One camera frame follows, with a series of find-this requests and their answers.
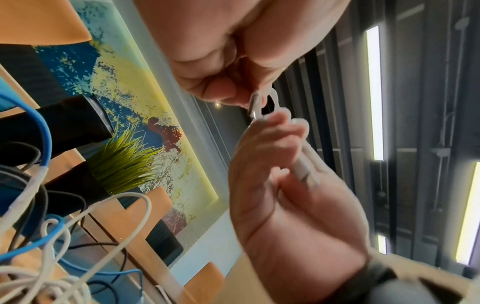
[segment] blue cable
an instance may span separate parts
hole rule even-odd
[[[88,271],[88,269],[77,266],[75,264],[72,264],[64,258],[61,258],[59,263],[63,266],[70,267],[72,269],[81,271],[83,273],[86,273]],[[144,288],[144,281],[143,281],[143,273],[140,269],[132,269],[132,270],[125,270],[125,271],[118,271],[118,272],[115,272],[115,271],[99,271],[99,272],[95,273],[95,275],[116,276],[116,275],[130,274],[130,273],[135,273],[135,272],[137,272],[138,276],[139,276],[140,297],[142,297],[143,291],[144,291],[144,289],[143,289]]]
[[[21,99],[13,98],[12,96],[4,94],[4,92],[0,92],[0,98],[14,104],[19,108],[22,108],[30,117],[33,118],[33,120],[35,120],[36,124],[40,128],[41,133],[42,152],[40,166],[48,167],[52,157],[52,135],[50,134],[50,129],[45,119],[42,117],[42,115],[40,115],[39,112],[27,105]]]
[[[16,257],[17,255],[26,253],[26,252],[28,252],[32,249],[38,248],[42,245],[45,245],[48,241],[50,241],[53,238],[53,236],[55,234],[57,234],[63,228],[63,226],[65,226],[64,219],[61,218],[60,216],[50,215],[49,218],[54,218],[54,219],[58,220],[58,225],[55,227],[54,230],[52,230],[45,237],[42,237],[41,239],[31,243],[30,245],[27,245],[25,247],[18,248],[18,249],[15,249],[13,251],[10,251],[10,252],[7,252],[7,253],[4,253],[4,254],[0,255],[0,262],[3,262],[5,260],[11,260],[12,258]]]

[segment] green plant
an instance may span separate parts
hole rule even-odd
[[[156,180],[153,156],[161,149],[146,148],[142,138],[135,138],[135,126],[129,126],[91,158],[86,160],[91,173],[110,194],[125,192],[147,182]]]

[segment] red paint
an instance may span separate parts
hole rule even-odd
[[[157,117],[151,117],[146,126],[150,131],[160,134],[165,152],[176,149],[180,153],[181,150],[176,145],[182,136],[180,128],[178,126],[162,126],[159,125],[158,122],[159,119]]]

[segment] ceiling light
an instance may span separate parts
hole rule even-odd
[[[474,249],[480,224],[480,162],[475,164],[470,193],[466,203],[465,215],[461,225],[460,239],[455,259],[458,263],[468,265]]]
[[[371,130],[373,134],[373,159],[384,160],[384,126],[382,118],[382,77],[380,68],[379,27],[366,32],[368,52],[368,78],[370,80]]]
[[[381,254],[387,254],[387,237],[383,235],[377,235],[378,239],[378,250]]]

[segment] white wall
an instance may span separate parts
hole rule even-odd
[[[172,266],[170,272],[181,285],[185,285],[208,262],[213,262],[227,275],[241,252],[242,248],[230,220],[230,211],[227,210]]]

